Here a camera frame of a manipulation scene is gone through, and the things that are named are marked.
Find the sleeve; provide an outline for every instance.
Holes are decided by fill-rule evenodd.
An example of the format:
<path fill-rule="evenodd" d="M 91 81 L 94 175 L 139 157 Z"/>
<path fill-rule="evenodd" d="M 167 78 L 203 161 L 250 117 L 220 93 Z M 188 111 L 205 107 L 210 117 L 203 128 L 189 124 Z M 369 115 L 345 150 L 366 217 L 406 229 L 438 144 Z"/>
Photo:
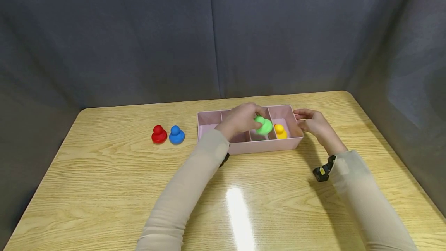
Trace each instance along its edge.
<path fill-rule="evenodd" d="M 229 142 L 220 131 L 202 136 L 156 201 L 136 251 L 181 250 L 186 222 L 228 149 Z"/>
<path fill-rule="evenodd" d="M 336 155 L 330 180 L 359 228 L 368 251 L 418 250 L 356 151 Z"/>

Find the wood grain surface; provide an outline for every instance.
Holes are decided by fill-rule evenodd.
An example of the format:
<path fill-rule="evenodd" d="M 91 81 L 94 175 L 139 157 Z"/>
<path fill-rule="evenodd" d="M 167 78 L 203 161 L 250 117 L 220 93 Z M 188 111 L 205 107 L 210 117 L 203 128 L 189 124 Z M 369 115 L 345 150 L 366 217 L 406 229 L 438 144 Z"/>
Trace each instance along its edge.
<path fill-rule="evenodd" d="M 320 110 L 364 158 L 419 249 L 446 250 L 445 219 L 343 91 L 83 110 L 5 250 L 133 250 L 157 197 L 196 145 L 197 112 L 246 101 Z M 179 125 L 185 141 L 154 145 L 157 124 Z M 314 180 L 311 170 L 326 157 L 311 134 L 295 150 L 231 156 L 191 215 L 182 250 L 248 250 L 241 240 L 256 251 L 364 250 L 332 185 Z"/>

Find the blue rubber duck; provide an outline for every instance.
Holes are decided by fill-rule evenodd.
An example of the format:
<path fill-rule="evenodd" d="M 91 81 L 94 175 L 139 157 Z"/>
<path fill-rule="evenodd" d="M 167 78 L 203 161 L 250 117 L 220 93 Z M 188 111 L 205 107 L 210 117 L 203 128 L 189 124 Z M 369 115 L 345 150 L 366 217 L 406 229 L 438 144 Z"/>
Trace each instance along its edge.
<path fill-rule="evenodd" d="M 184 141 L 184 132 L 176 125 L 170 128 L 170 135 L 168 139 L 173 144 L 180 144 Z"/>

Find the plastic tray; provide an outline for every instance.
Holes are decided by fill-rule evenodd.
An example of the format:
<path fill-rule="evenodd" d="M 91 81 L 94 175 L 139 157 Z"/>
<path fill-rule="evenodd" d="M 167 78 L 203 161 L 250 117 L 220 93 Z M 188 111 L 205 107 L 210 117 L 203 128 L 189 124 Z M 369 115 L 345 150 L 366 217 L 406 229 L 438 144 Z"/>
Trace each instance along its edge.
<path fill-rule="evenodd" d="M 273 124 L 283 125 L 288 134 L 287 139 L 277 139 L 276 132 L 261 136 L 255 130 L 250 130 L 233 137 L 229 145 L 229 154 L 243 154 L 265 151 L 294 149 L 299 145 L 304 134 L 297 126 L 297 120 L 290 105 L 273 105 L 263 107 L 266 118 Z M 202 111 L 197 113 L 198 140 L 206 131 L 215 128 L 226 116 L 229 110 Z"/>

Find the gray fabric backdrop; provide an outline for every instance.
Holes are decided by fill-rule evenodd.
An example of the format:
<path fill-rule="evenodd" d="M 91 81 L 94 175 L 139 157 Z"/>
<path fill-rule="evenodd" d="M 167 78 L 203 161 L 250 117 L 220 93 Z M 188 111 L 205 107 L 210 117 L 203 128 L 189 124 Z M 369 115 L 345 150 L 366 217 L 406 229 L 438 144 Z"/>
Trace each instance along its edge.
<path fill-rule="evenodd" d="M 0 249 L 79 110 L 346 89 L 446 214 L 446 0 L 0 0 Z"/>

